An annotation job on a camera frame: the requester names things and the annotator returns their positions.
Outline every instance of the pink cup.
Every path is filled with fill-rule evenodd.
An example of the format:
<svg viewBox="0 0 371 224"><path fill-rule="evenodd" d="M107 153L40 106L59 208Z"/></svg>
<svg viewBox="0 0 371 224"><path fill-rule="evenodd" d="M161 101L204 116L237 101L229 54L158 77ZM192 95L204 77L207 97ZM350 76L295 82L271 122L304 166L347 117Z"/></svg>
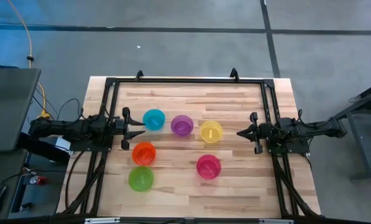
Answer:
<svg viewBox="0 0 371 224"><path fill-rule="evenodd" d="M204 155L197 162L198 174L205 179L214 179L222 170L222 165L215 156Z"/></svg>
<svg viewBox="0 0 371 224"><path fill-rule="evenodd" d="M188 116L179 115L172 120L171 128L173 133L177 136L185 137L191 133L194 128L194 123Z"/></svg>

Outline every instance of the plastic cup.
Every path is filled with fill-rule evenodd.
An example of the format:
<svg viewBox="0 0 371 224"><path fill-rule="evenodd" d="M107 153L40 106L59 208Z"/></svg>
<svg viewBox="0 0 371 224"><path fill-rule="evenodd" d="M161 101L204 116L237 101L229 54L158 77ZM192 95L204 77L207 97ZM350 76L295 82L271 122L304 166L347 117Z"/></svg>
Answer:
<svg viewBox="0 0 371 224"><path fill-rule="evenodd" d="M200 127L200 136L207 143L215 143L223 137L223 129L216 121L205 121Z"/></svg>
<svg viewBox="0 0 371 224"><path fill-rule="evenodd" d="M146 124L147 129L157 131L165 123L165 114L161 110L151 109L144 114L143 123Z"/></svg>
<svg viewBox="0 0 371 224"><path fill-rule="evenodd" d="M129 175L129 185L135 191L146 191L148 190L154 181L154 174L148 167L136 167Z"/></svg>
<svg viewBox="0 0 371 224"><path fill-rule="evenodd" d="M136 164L150 165L155 159L155 147L149 142L141 142L134 147L131 157Z"/></svg>
<svg viewBox="0 0 371 224"><path fill-rule="evenodd" d="M222 170L222 165L215 156L204 155L197 162L198 174L205 179L217 177Z"/></svg>
<svg viewBox="0 0 371 224"><path fill-rule="evenodd" d="M191 133L194 122L186 115L179 115L172 120L171 128L177 136L185 137Z"/></svg>

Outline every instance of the wooden table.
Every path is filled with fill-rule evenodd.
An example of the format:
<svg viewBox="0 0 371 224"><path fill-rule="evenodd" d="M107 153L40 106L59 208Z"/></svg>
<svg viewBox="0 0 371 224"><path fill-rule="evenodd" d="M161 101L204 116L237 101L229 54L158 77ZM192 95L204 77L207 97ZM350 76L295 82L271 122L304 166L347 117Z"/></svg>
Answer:
<svg viewBox="0 0 371 224"><path fill-rule="evenodd" d="M85 116L98 113L105 78L90 78L83 104ZM281 117L297 117L290 79L275 79L275 87ZM267 94L272 109L269 91ZM163 110L166 115L162 130L147 131L134 138L130 145L131 150L139 142L148 141L155 145L156 160L151 165L154 183L147 192L135 192L130 188L128 176L136 164L131 158L131 150L121 150L121 137L116 136L106 164L99 216L280 217L271 156L265 148L264 153L255 155L254 143L235 134L250 125L248 118L252 111L258 112L259 122L265 121L259 85L121 83L115 115L121 116L124 106L130 108L136 121L142 121L143 114L151 108ZM180 114L190 116L194 122L189 138L177 138L171 133L170 122ZM204 143L200 137L199 127L208 120L217 121L223 127L223 139L218 144ZM204 154L213 154L221 160L222 171L216 179L205 180L197 174L195 163ZM74 158L71 157L68 170ZM69 186L70 202L85 183L89 159L90 153L86 152L75 166ZM307 160L298 154L290 154L289 161L296 189L319 213ZM64 209L64 189L65 186L58 212ZM288 191L284 194L288 211L291 211ZM92 197L93 194L89 198L89 207Z"/></svg>

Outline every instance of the concrete floor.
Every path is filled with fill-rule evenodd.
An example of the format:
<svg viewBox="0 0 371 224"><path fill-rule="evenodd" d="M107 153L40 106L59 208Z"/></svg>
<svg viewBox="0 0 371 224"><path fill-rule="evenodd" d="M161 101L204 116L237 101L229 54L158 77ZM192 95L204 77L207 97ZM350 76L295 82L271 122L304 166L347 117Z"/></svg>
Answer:
<svg viewBox="0 0 371 224"><path fill-rule="evenodd" d="M28 24L264 29L259 0L28 0L13 1ZM371 30L371 0L267 0L273 29ZM0 1L0 22L17 17ZM91 75L273 77L265 34L32 31L34 67L56 107L81 102ZM371 36L273 35L281 77L290 78L305 121L320 121L371 86ZM27 67L23 30L0 30L0 64ZM29 117L40 108L31 105ZM76 105L63 119L77 117ZM371 181L351 134L314 138L311 160L322 214L371 222Z"/></svg>

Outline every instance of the purple cup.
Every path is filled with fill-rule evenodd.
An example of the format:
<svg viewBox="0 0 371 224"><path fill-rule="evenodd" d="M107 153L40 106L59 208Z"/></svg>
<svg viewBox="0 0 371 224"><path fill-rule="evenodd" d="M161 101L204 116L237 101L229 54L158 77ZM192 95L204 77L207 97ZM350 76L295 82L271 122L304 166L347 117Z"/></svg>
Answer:
<svg viewBox="0 0 371 224"><path fill-rule="evenodd" d="M172 120L171 128L177 136L185 137L191 133L194 122L186 115L179 115Z"/></svg>

